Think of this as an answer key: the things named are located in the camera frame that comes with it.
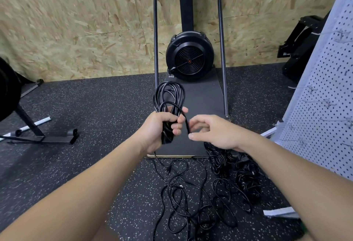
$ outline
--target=white pegboard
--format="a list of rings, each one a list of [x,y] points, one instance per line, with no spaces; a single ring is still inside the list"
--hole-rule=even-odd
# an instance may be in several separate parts
[[[336,0],[271,140],[353,180],[353,0]]]

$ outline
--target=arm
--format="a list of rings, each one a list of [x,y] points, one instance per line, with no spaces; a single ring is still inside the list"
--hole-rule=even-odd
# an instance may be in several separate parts
[[[285,195],[316,241],[353,237],[353,182],[215,115],[189,121],[193,141],[249,154]]]
[[[138,162],[162,145],[162,122],[176,120],[172,128],[179,135],[183,116],[150,114],[134,135],[36,203],[0,234],[0,240],[91,240]]]

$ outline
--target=left hand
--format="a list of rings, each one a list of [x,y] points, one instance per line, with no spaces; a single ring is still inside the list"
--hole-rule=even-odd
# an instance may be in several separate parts
[[[170,113],[171,106],[168,107],[168,112],[152,112],[143,125],[132,136],[136,141],[142,145],[142,150],[145,154],[151,154],[162,146],[161,134],[163,131],[163,122],[170,121],[177,123],[172,124],[174,135],[181,134],[181,128],[185,122],[185,117],[180,115],[177,117]],[[183,107],[183,112],[187,113],[188,109]]]

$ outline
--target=forearm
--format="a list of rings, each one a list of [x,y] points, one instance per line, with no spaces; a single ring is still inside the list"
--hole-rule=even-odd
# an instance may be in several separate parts
[[[351,240],[353,182],[255,133],[241,149],[281,190],[316,240]]]
[[[0,240],[91,240],[142,158],[133,137],[30,208]]]

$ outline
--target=hand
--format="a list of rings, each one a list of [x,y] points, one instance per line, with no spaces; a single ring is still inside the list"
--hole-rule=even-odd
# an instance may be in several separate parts
[[[174,135],[177,136],[181,134],[181,128],[185,122],[185,117],[183,115],[180,115],[179,117],[173,115],[170,113],[171,109],[172,107],[169,106],[168,112],[152,112],[143,125],[132,136],[136,141],[140,142],[142,150],[145,153],[151,154],[162,146],[161,134],[164,121],[177,121],[177,123],[171,125],[171,128],[173,129]],[[188,112],[186,107],[183,107],[182,109],[184,113]]]
[[[189,134],[193,141],[206,141],[222,149],[234,149],[240,152],[244,143],[255,134],[216,115],[197,115],[189,120]]]

